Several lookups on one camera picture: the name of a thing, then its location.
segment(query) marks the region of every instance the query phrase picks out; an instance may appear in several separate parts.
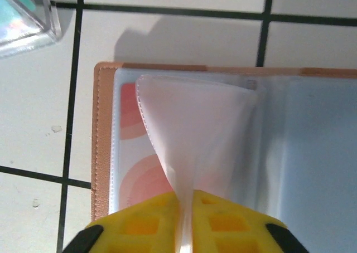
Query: white tile floor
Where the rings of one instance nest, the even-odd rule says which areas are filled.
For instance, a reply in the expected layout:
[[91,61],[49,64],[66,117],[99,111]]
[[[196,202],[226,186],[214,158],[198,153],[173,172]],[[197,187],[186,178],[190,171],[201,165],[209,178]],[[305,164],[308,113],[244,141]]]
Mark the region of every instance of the white tile floor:
[[[264,7],[264,0],[84,2],[254,13]],[[355,11],[355,0],[273,0],[272,6],[273,13],[356,19]],[[62,175],[76,13],[63,9],[60,15],[66,31],[57,45],[0,60],[0,167]],[[254,66],[260,26],[258,20],[85,10],[69,177],[90,181],[92,80],[98,61]],[[357,68],[356,47],[356,27],[273,22],[265,65]],[[61,131],[54,133],[53,126]],[[0,232],[0,251],[55,252],[61,185],[0,173],[0,186],[0,225],[8,226]],[[69,186],[64,244],[89,221],[90,190]]]

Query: plastic page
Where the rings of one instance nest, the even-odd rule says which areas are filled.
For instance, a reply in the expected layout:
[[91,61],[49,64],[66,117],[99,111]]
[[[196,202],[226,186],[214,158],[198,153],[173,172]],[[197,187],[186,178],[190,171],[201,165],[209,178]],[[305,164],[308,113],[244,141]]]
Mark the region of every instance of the plastic page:
[[159,75],[141,76],[136,93],[150,141],[181,203],[176,251],[192,252],[193,190],[229,197],[259,95],[233,85]]

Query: brown leather cover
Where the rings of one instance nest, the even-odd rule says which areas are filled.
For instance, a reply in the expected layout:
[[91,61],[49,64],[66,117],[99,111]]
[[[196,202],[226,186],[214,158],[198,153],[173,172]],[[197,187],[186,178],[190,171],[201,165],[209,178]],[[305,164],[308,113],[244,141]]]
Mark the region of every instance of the brown leather cover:
[[181,71],[228,72],[246,75],[301,75],[317,77],[357,78],[351,69],[282,69],[265,67],[207,67],[188,65],[132,64],[100,62],[94,68],[93,122],[92,122],[92,171],[91,219],[108,214],[110,146],[112,130],[112,103],[114,74],[118,68],[159,69]]

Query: black grout line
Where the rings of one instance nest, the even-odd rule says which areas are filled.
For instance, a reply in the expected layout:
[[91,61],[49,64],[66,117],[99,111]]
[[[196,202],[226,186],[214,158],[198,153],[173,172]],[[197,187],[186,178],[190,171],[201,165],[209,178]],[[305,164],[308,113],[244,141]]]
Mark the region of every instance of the black grout line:
[[[58,8],[76,9],[76,3],[57,2]],[[303,23],[308,25],[329,25],[329,26],[357,26],[357,18],[305,16],[293,14],[267,14],[254,12],[229,12],[201,9],[181,9],[181,8],[159,8],[144,6],[123,6],[123,5],[102,5],[102,4],[82,4],[83,10],[91,11],[116,11],[129,13],[149,13],[166,15],[185,15],[212,18],[231,18],[242,20],[268,20],[270,22],[283,23]]]
[[[73,53],[72,53],[71,81],[69,87],[69,101],[68,101],[68,112],[67,112],[66,143],[65,143],[63,174],[62,174],[64,179],[68,179],[69,176],[74,105],[75,105],[75,94],[76,94],[77,74],[78,74],[80,33],[81,33],[82,16],[83,16],[83,2],[84,0],[77,0],[77,5],[76,5],[76,20],[75,20],[74,42],[73,42]],[[57,235],[57,253],[61,253],[63,250],[63,240],[64,240],[65,222],[66,222],[67,194],[68,194],[68,186],[67,184],[62,184],[60,216],[59,216],[58,235]]]
[[260,39],[257,53],[257,62],[255,66],[262,67],[264,66],[264,61],[266,57],[266,49],[268,42],[268,33],[269,33],[269,23],[270,16],[272,11],[273,0],[266,0],[264,4],[264,20],[262,22],[262,28],[260,30]]
[[62,178],[59,176],[55,176],[55,175],[49,175],[49,174],[33,172],[33,171],[26,171],[26,170],[18,169],[18,168],[10,168],[10,167],[0,166],[0,173],[6,173],[6,174],[16,175],[16,176],[20,176],[20,177],[26,177],[26,178],[31,178],[31,179],[39,179],[41,181],[46,181],[46,182],[62,183],[62,184],[85,188],[85,189],[91,189],[90,182],[84,182],[84,181],[80,181],[77,179],[66,179],[66,178]]

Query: clear plastic box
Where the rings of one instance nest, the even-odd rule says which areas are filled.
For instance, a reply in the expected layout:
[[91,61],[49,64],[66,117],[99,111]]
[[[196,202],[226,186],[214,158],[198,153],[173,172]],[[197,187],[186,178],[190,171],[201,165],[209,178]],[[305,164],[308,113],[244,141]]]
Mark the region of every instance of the clear plastic box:
[[61,35],[54,1],[0,0],[0,58],[50,45]]

